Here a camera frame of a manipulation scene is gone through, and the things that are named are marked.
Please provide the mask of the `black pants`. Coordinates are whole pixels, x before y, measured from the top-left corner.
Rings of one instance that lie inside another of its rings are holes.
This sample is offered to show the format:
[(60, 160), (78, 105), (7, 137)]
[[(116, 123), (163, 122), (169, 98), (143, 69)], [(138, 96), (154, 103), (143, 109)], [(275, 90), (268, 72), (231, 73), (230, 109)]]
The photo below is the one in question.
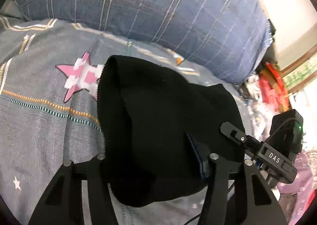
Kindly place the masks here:
[(199, 192), (212, 175), (208, 156), (241, 162), (244, 151), (220, 131), (243, 131), (233, 96), (222, 84), (189, 83), (178, 72), (139, 58), (108, 58), (97, 90), (107, 172), (128, 206)]

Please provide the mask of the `red packaging pile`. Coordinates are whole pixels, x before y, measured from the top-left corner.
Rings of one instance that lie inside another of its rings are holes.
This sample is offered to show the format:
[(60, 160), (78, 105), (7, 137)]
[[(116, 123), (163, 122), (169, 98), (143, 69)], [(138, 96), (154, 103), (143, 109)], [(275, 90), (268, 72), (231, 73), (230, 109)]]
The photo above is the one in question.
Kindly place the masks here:
[(266, 62), (259, 73), (262, 100), (275, 112), (286, 112), (290, 108), (288, 91), (281, 73), (275, 64)]

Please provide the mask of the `blue plaid pillow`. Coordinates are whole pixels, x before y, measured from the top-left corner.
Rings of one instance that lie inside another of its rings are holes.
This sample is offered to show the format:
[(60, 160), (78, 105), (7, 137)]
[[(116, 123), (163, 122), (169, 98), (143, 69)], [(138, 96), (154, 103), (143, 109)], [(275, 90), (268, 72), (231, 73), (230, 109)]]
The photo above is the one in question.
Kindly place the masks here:
[(272, 44), (259, 0), (15, 0), (28, 20), (58, 18), (170, 49), (242, 83)]

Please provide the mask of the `grey patterned bed sheet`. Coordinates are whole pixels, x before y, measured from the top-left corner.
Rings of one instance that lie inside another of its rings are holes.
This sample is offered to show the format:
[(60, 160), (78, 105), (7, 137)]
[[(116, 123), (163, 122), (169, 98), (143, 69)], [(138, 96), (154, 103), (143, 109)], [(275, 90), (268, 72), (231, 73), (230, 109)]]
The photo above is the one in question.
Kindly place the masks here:
[(1, 17), (1, 196), (27, 224), (64, 159), (90, 160), (104, 149), (97, 102), (87, 89), (66, 99), (58, 69), (100, 67), (127, 55), (178, 71), (195, 84), (220, 83), (208, 69), (160, 45), (138, 42), (58, 19), (23, 22)]

